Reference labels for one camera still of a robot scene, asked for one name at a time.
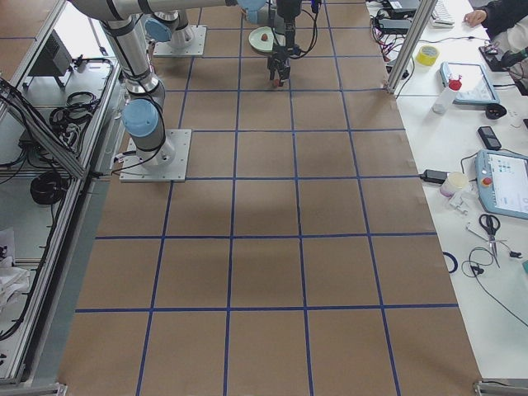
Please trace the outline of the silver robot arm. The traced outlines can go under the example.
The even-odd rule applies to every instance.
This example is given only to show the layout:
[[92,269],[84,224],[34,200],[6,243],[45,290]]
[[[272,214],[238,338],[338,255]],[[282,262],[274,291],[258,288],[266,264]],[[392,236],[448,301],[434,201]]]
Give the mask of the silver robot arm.
[[178,28],[187,28],[183,11],[200,7],[238,6],[255,16],[263,1],[73,1],[83,15],[100,22],[125,77],[130,103],[122,114],[123,124],[136,147],[138,165],[147,169],[163,169],[176,154],[164,125],[165,87],[149,62],[145,34],[138,16],[145,14],[145,23],[155,25],[156,41],[169,41]]

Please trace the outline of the person hand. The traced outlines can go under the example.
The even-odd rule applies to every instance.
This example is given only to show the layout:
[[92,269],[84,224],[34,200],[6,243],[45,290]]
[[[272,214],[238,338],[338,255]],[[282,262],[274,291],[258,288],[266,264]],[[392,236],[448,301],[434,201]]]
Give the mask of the person hand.
[[481,25],[483,22],[485,22],[488,18],[488,14],[484,10],[473,10],[470,13],[467,13],[464,16],[463,22],[470,26],[470,27],[476,27],[478,25]]

